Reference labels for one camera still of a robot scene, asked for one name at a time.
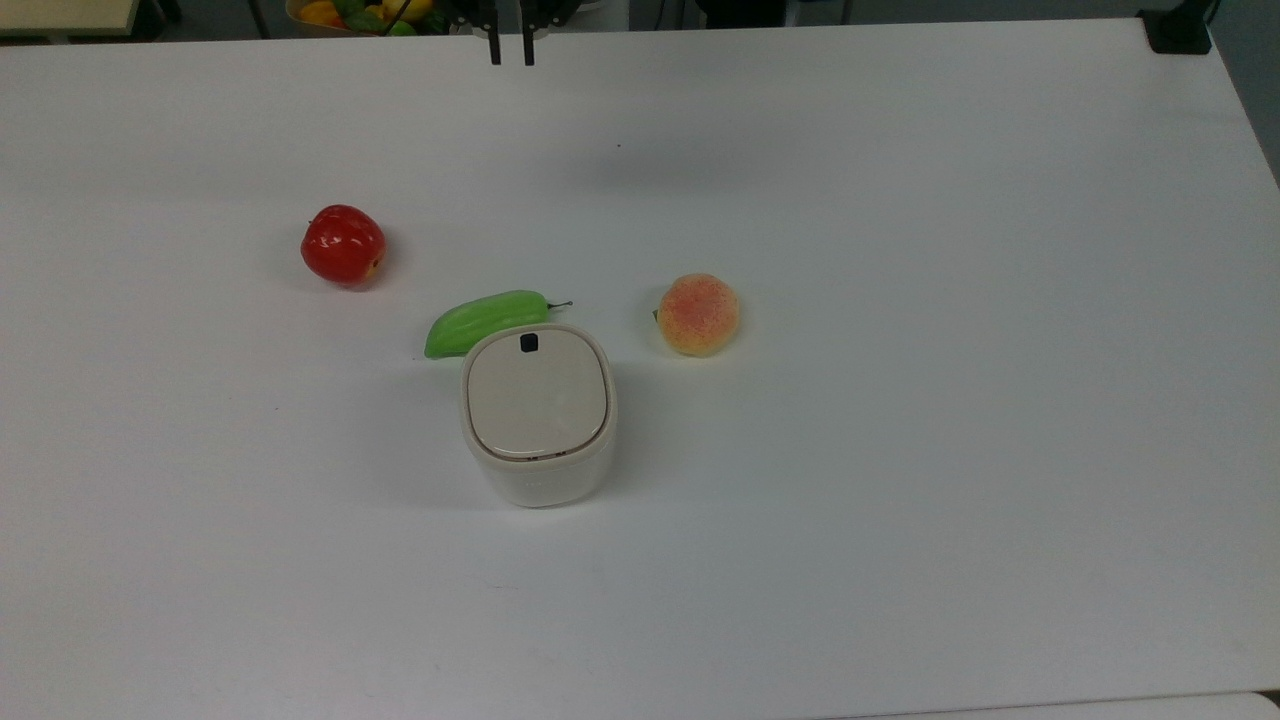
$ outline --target fake fruit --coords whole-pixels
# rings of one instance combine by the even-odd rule
[[[298,19],[315,26],[347,27],[342,23],[342,15],[333,0],[319,0],[310,3],[298,10]]]
[[[475,343],[507,328],[545,323],[552,307],[540,292],[513,290],[463,302],[440,315],[426,333],[426,356],[431,360],[466,355]]]
[[[330,205],[316,214],[302,237],[302,261],[321,278],[355,287],[378,272],[387,237],[372,218],[351,205]]]
[[[737,293],[716,275],[684,275],[662,296],[654,318],[676,352],[705,357],[737,332]]]
[[[433,0],[383,0],[383,13],[387,15],[387,19],[394,18],[401,5],[406,3],[408,3],[408,8],[404,8],[404,14],[401,15],[401,19],[407,23],[421,20],[431,12],[431,6],[434,5]]]

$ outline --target artificial peach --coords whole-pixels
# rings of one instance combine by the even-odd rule
[[[676,352],[705,357],[737,332],[737,293],[716,275],[682,275],[662,296],[654,318]]]

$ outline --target artificial apple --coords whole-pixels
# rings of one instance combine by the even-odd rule
[[[355,287],[378,272],[387,237],[372,218],[351,205],[330,205],[311,220],[302,237],[302,260],[321,278]]]

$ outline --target container lid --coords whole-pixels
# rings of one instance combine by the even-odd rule
[[[590,443],[608,413],[604,369],[581,336],[539,328],[480,348],[466,378],[471,432],[489,452],[535,460]]]

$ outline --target white container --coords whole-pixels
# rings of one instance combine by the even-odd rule
[[[471,454],[516,505],[579,500],[613,460],[613,372],[599,343],[572,325],[524,325],[480,341],[462,365],[461,406]]]

